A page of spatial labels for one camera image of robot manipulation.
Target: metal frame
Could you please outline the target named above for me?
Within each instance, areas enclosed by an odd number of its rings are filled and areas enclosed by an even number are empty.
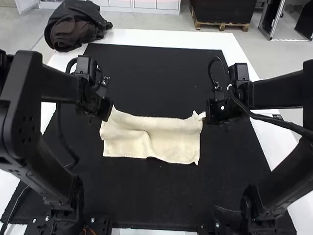
[[[274,39],[274,33],[276,31],[276,28],[277,28],[277,25],[278,25],[278,21],[280,19],[280,15],[281,13],[283,12],[284,10],[284,6],[285,6],[285,2],[286,0],[281,0],[280,4],[279,4],[279,8],[278,8],[278,11],[277,11],[277,14],[275,16],[275,19],[273,21],[274,25],[270,31],[270,33],[268,34],[263,28],[263,21],[264,21],[264,17],[265,17],[265,13],[268,9],[268,5],[270,4],[270,0],[268,0],[266,3],[265,3],[265,6],[264,6],[264,10],[263,10],[263,13],[262,13],[262,16],[261,16],[261,19],[260,19],[260,23],[259,23],[259,30],[261,31],[261,33],[269,40],[269,41],[281,41],[281,42],[310,42],[311,40],[310,39]]]

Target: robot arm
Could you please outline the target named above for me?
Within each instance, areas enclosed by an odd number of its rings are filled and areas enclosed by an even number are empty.
[[[43,140],[41,101],[75,104],[77,112],[102,120],[112,109],[105,97],[107,80],[99,78],[96,62],[79,56],[67,70],[76,62],[70,75],[43,65],[37,52],[18,51],[13,57],[0,51],[0,168],[39,193],[52,207],[54,218],[60,211],[67,212],[68,221],[62,226],[76,229],[73,234],[82,231],[82,182],[61,165]]]
[[[229,97],[216,99],[219,97],[216,95],[215,99],[208,100],[208,124],[248,115],[302,135],[297,147],[268,177],[249,185],[241,199],[241,221],[237,232],[276,234],[276,219],[284,215],[290,204],[313,190],[313,60],[304,62],[301,71],[256,82],[249,81],[247,64],[235,64],[228,73]],[[303,107],[303,127],[250,111],[298,107]],[[231,224],[226,222],[231,212],[216,207],[215,215],[217,223],[222,223],[216,228],[216,234],[223,234],[221,229],[225,232]]]

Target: black jacket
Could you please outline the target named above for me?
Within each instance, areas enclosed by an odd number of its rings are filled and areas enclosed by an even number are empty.
[[[65,0],[53,12],[45,28],[45,41],[52,49],[68,52],[103,39],[104,31],[113,27],[102,18],[100,7],[92,1]]]

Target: black rubber mat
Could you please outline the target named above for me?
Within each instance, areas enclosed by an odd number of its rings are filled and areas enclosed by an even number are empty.
[[[214,56],[225,62],[219,50],[131,47],[89,44],[94,57],[111,77],[109,96],[118,110],[153,117],[187,118],[204,111],[212,97],[207,65]],[[213,76],[228,84],[219,62]],[[55,132],[55,116],[44,138],[64,163],[70,160]],[[249,119],[229,125],[205,125],[201,133],[199,165],[169,164],[154,158],[103,157],[100,121],[78,116],[74,106],[62,106],[66,139],[81,157],[73,170],[84,183],[85,211],[105,213],[115,227],[195,231],[212,220],[214,205],[239,210],[248,183],[269,174],[270,169]],[[2,216],[6,219],[23,189],[20,184]],[[30,191],[12,218],[27,223],[45,215],[48,207]],[[289,215],[278,224],[295,233]]]

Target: black box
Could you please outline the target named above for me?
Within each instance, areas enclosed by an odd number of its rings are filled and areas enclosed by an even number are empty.
[[[200,22],[248,24],[257,0],[190,1]]]

